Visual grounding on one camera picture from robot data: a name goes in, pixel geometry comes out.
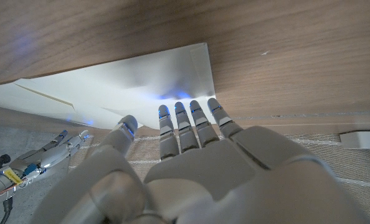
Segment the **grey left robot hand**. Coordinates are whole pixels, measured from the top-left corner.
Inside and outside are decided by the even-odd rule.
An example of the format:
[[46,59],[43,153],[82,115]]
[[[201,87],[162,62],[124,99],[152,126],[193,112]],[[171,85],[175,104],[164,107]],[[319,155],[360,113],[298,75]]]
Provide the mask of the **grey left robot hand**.
[[125,116],[43,199],[33,223],[369,223],[325,161],[260,126],[243,129],[219,102],[161,105],[160,160],[140,179],[126,160]]

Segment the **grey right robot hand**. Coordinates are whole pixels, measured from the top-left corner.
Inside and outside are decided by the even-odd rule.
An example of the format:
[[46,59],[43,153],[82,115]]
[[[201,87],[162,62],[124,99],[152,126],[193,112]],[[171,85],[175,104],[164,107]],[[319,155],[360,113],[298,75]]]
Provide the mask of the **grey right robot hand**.
[[38,150],[31,150],[10,163],[9,167],[21,178],[28,181],[38,178],[67,157],[74,155],[89,138],[88,130],[68,138],[63,130],[51,142]]

